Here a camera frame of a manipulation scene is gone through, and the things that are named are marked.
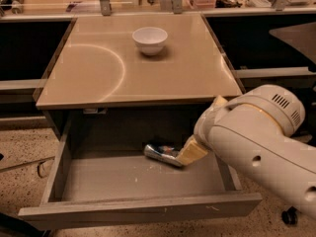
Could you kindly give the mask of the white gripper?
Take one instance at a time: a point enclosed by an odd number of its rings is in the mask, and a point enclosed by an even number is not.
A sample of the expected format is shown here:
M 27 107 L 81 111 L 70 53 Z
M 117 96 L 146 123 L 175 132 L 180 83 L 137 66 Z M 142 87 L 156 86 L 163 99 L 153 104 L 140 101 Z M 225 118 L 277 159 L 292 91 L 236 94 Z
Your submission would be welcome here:
M 208 153 L 207 149 L 228 150 L 230 111 L 227 104 L 228 101 L 218 95 L 210 107 L 202 113 L 195 125 L 194 135 L 188 138 L 177 156 L 179 163 L 188 166 L 203 158 Z

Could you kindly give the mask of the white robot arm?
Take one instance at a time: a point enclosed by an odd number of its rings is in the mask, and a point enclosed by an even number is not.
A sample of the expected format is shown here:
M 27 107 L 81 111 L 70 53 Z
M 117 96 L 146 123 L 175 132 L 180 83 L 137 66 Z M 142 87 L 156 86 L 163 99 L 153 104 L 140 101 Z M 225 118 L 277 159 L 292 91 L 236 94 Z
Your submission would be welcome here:
M 305 118 L 302 103 L 277 85 L 230 101 L 216 97 L 180 151 L 189 165 L 212 151 L 224 163 L 309 217 L 316 218 L 316 148 L 291 136 Z

